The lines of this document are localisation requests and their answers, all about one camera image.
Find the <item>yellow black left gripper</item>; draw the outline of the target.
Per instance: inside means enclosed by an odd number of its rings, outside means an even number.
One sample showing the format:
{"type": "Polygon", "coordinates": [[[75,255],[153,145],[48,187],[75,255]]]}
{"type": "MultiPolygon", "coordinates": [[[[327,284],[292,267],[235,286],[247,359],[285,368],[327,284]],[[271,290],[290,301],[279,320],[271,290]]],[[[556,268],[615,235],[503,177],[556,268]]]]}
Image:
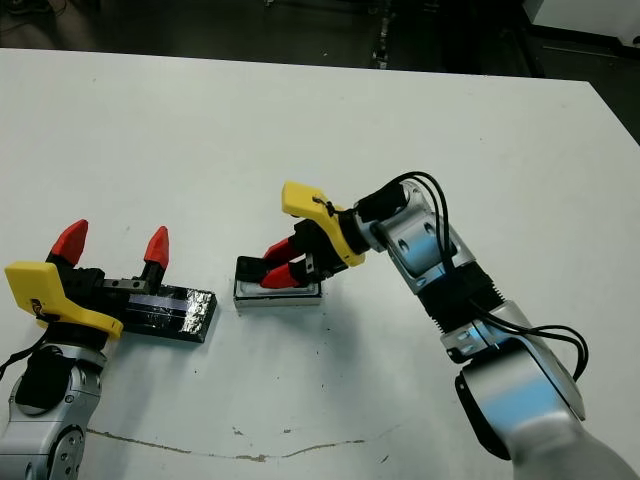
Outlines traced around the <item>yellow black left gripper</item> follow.
{"type": "Polygon", "coordinates": [[[74,222],[59,235],[47,262],[18,261],[5,268],[5,275],[17,306],[41,327],[87,327],[117,339],[124,329],[119,316],[129,298],[161,286],[169,264],[168,229],[160,226],[149,240],[139,277],[111,279],[99,268],[73,268],[84,251],[88,227],[86,219],[74,222]]]}

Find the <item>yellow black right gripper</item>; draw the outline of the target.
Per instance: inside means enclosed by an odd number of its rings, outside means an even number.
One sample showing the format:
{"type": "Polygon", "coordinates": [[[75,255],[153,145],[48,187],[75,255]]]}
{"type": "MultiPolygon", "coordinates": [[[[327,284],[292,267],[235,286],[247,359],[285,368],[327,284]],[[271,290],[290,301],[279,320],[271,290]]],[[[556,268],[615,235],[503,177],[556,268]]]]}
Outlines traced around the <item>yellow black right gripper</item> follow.
{"type": "Polygon", "coordinates": [[[294,234],[271,245],[262,259],[270,268],[260,286],[298,288],[323,281],[365,261],[366,241],[353,209],[341,210],[315,187],[287,181],[282,211],[300,221],[294,234]]]}

